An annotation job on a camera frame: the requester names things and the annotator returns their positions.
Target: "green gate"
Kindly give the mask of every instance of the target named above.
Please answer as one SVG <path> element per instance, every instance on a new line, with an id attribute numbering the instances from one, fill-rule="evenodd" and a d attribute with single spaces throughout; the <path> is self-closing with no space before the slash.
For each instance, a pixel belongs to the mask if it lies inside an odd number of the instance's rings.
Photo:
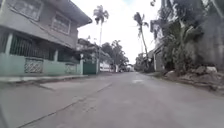
<path id="1" fill-rule="evenodd" d="M 83 75 L 93 75 L 96 74 L 96 62 L 85 61 L 83 62 Z"/>

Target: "cloud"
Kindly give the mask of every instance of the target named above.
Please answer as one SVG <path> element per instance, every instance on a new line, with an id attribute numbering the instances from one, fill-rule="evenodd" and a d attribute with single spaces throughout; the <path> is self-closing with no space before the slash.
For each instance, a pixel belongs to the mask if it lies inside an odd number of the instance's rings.
<path id="1" fill-rule="evenodd" d="M 109 20 L 103 25 L 102 43 L 112 42 L 113 40 L 121 40 L 121 45 L 131 63 L 135 63 L 135 58 L 141 51 L 141 43 L 138 39 L 137 24 L 133 20 L 136 11 L 146 15 L 146 21 L 154 19 L 157 13 L 156 9 L 150 6 L 149 0 L 132 0 L 128 4 L 122 0 L 72 0 L 78 5 L 89 17 L 93 18 L 93 10 L 97 5 L 103 5 L 108 10 Z M 149 28 L 144 29 L 148 48 L 152 49 L 153 45 L 149 45 L 153 40 L 153 35 L 149 32 Z M 79 28 L 79 37 L 96 38 L 99 44 L 100 26 L 95 22 Z"/>

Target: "wall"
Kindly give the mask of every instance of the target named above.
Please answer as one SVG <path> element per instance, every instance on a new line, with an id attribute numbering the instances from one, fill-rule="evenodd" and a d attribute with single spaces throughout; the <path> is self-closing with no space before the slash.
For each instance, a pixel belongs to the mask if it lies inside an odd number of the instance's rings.
<path id="1" fill-rule="evenodd" d="M 0 76 L 32 76 L 32 75 L 80 75 L 80 65 L 75 65 L 75 72 L 66 74 L 65 63 L 44 60 L 43 73 L 25 73 L 25 57 L 0 53 Z"/>
<path id="2" fill-rule="evenodd" d="M 2 11 L 0 12 L 1 26 L 35 35 L 70 48 L 75 48 L 78 41 L 78 30 L 75 21 L 72 21 L 70 35 L 66 35 L 51 29 L 52 19 L 57 11 L 53 6 L 45 3 L 40 18 L 36 22 L 12 11 L 11 7 L 14 1 L 5 0 L 3 3 Z"/>

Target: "palm tree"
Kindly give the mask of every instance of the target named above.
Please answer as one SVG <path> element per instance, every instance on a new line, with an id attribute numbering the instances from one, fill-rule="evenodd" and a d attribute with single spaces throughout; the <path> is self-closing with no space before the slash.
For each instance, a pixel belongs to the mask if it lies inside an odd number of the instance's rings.
<path id="1" fill-rule="evenodd" d="M 101 28 L 100 28 L 100 45 L 101 45 L 101 39 L 102 39 L 102 27 L 103 23 L 105 22 L 105 19 L 109 18 L 109 13 L 107 10 L 104 10 L 103 6 L 97 6 L 96 9 L 94 9 L 93 15 L 96 17 L 95 21 L 98 25 L 101 22 Z"/>
<path id="2" fill-rule="evenodd" d="M 146 59 L 148 60 L 149 57 L 148 57 L 148 50 L 147 50 L 147 46 L 146 46 L 146 43 L 145 43 L 145 38 L 144 38 L 144 34 L 143 34 L 143 26 L 149 26 L 149 24 L 147 22 L 144 22 L 144 18 L 145 16 L 143 15 L 141 17 L 140 13 L 139 12 L 136 12 L 136 14 L 134 15 L 134 20 L 137 22 L 138 24 L 138 30 L 139 30 L 139 34 L 138 36 L 139 37 L 142 37 L 142 41 L 143 41 L 143 44 L 144 44 L 144 47 L 145 47 L 145 53 L 146 53 Z"/>

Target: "building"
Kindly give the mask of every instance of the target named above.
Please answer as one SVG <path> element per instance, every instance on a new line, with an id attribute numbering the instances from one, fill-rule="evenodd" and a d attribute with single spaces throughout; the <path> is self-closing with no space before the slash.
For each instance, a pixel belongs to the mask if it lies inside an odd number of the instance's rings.
<path id="1" fill-rule="evenodd" d="M 0 0 L 0 76 L 81 74 L 78 27 L 92 22 L 70 0 Z"/>

